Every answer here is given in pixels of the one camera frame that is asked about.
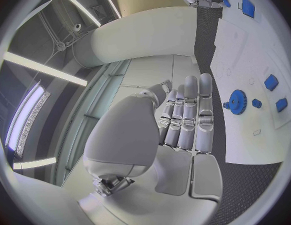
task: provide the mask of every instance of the blue object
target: blue object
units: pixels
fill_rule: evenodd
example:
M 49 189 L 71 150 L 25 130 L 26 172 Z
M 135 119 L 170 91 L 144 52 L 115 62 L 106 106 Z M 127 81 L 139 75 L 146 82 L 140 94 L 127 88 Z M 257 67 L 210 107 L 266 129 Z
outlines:
M 253 107 L 259 109 L 259 108 L 261 108 L 261 106 L 262 106 L 262 102 L 255 98 L 255 99 L 252 101 L 252 105 L 253 105 Z
M 229 107 L 233 114 L 240 115 L 242 114 L 247 107 L 247 96 L 242 90 L 235 90 L 232 92 L 229 101 Z
M 264 81 L 265 87 L 268 90 L 274 90 L 279 84 L 278 79 L 274 75 L 269 75 L 269 77 Z
M 230 103 L 227 101 L 227 102 L 224 102 L 223 104 L 222 104 L 222 107 L 224 108 L 224 109 L 230 109 Z
M 231 4 L 228 0 L 223 0 L 223 3 L 228 7 L 230 8 L 231 7 Z
M 277 107 L 278 113 L 281 112 L 283 109 L 285 109 L 287 107 L 287 105 L 288 105 L 288 103 L 287 103 L 286 98 L 282 98 L 275 103 L 275 106 Z
M 250 2 L 250 0 L 242 0 L 242 12 L 244 15 L 254 18 L 255 6 Z

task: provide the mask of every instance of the grey floor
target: grey floor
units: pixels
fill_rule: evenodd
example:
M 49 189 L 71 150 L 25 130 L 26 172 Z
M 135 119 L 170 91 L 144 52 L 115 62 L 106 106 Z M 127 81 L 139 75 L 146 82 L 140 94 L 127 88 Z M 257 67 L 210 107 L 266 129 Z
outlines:
M 210 64 L 215 52 L 215 37 L 222 9 L 197 9 L 197 29 L 194 53 L 202 73 L 212 75 Z M 216 157 L 223 179 L 220 208 L 211 225 L 226 225 L 245 212 L 266 190 L 276 175 L 280 163 L 241 165 L 226 163 L 226 131 L 218 87 L 213 79 L 214 137 L 212 154 Z

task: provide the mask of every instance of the blue gear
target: blue gear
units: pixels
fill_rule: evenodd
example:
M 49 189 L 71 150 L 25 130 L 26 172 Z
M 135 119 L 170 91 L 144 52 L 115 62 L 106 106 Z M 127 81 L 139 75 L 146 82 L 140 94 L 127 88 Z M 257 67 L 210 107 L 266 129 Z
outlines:
M 242 114 L 247 107 L 247 96 L 242 90 L 235 90 L 232 92 L 229 100 L 229 107 L 233 114 L 240 115 Z

